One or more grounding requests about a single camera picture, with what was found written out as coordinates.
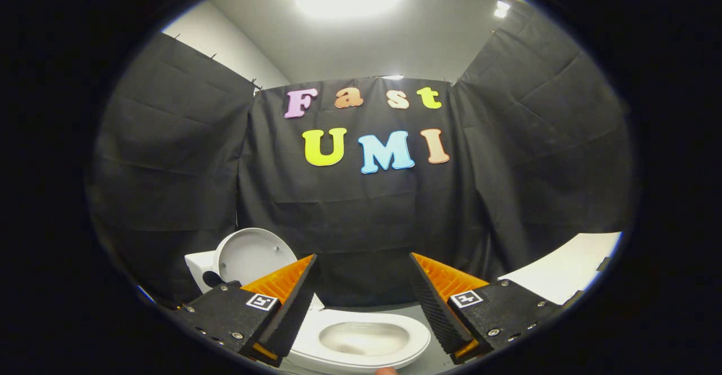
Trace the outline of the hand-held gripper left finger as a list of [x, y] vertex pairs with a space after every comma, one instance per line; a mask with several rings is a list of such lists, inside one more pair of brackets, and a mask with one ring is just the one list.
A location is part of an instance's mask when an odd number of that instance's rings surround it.
[[229, 354], [277, 368], [310, 309], [317, 260], [312, 254], [246, 285], [218, 280], [204, 295], [171, 311], [171, 321]]

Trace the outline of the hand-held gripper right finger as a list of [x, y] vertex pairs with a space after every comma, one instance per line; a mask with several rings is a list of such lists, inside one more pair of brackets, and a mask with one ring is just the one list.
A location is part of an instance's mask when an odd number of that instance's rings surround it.
[[560, 304], [512, 280], [487, 282], [418, 253], [408, 257], [415, 297], [454, 364], [505, 349], [560, 315]]

